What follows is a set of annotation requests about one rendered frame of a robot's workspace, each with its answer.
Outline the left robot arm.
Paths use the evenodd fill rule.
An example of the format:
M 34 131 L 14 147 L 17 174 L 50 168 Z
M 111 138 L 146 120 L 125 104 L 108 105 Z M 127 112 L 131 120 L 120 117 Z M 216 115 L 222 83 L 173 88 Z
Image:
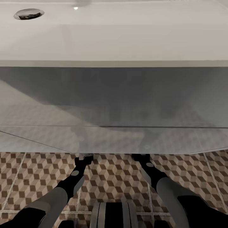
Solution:
M 16 216 L 0 225 L 0 228 L 52 228 L 76 192 L 84 183 L 86 165 L 93 161 L 93 153 L 79 153 L 75 158 L 76 167 L 70 176 L 41 198 L 26 205 Z

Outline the robot trunk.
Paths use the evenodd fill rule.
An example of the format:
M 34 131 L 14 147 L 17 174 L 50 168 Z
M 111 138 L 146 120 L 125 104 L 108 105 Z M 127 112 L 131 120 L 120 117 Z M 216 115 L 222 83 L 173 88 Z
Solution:
M 136 209 L 132 202 L 96 202 L 90 228 L 138 228 Z

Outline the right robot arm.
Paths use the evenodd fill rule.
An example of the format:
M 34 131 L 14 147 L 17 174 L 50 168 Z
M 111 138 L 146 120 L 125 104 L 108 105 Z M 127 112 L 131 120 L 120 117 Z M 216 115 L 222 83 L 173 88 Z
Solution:
M 132 154 L 141 173 L 155 189 L 178 228 L 228 228 L 228 215 L 215 210 L 195 192 L 168 178 L 155 168 L 150 154 Z

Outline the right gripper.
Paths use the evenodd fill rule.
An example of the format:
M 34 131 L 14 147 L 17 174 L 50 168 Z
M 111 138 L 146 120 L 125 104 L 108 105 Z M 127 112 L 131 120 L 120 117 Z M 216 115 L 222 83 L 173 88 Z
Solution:
M 134 158 L 135 161 L 141 162 L 142 159 L 150 160 L 150 154 L 132 154 L 132 158 Z

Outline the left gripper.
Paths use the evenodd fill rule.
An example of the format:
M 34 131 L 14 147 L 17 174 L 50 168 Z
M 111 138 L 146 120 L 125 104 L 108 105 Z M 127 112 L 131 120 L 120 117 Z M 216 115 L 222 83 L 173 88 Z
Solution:
M 79 164 L 82 164 L 86 168 L 86 165 L 90 165 L 92 161 L 93 161 L 93 155 L 85 157 L 84 160 L 79 160 L 79 157 L 76 157 L 75 158 L 75 165 L 77 166 Z

